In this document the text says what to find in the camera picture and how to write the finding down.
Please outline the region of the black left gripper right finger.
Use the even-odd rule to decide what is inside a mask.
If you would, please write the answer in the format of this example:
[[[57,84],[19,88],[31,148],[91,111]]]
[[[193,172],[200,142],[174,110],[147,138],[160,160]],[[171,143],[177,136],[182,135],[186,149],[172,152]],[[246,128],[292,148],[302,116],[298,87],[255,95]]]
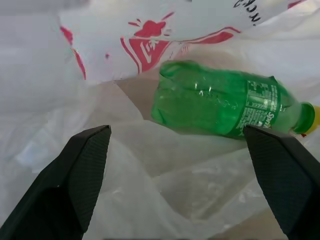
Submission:
[[[292,135],[243,129],[257,182],[288,240],[320,240],[320,162]]]

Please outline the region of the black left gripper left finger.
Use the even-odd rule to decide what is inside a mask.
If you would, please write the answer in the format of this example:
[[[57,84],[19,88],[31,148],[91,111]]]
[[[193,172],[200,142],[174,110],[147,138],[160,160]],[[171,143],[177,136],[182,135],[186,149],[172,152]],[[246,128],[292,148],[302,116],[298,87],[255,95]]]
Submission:
[[[82,240],[102,187],[111,128],[84,130],[36,177],[0,227],[0,240]]]

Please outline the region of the white red-printed plastic bag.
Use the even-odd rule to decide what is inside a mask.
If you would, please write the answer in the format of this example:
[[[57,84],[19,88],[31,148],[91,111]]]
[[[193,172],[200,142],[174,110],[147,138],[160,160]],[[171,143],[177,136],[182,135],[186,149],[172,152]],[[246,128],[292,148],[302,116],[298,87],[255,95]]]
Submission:
[[[0,0],[0,227],[82,131],[110,126],[82,240],[207,240],[268,204],[245,141],[151,117],[159,70],[273,76],[320,105],[320,0]]]

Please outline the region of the green plastic soda bottle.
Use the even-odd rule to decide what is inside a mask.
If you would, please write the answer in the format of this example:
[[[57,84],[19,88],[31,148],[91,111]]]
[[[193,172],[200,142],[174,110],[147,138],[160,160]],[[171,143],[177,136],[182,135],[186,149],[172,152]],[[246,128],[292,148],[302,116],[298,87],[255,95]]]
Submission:
[[[240,139],[253,125],[307,135],[320,107],[298,101],[273,76],[167,61],[159,69],[152,118],[168,128]]]

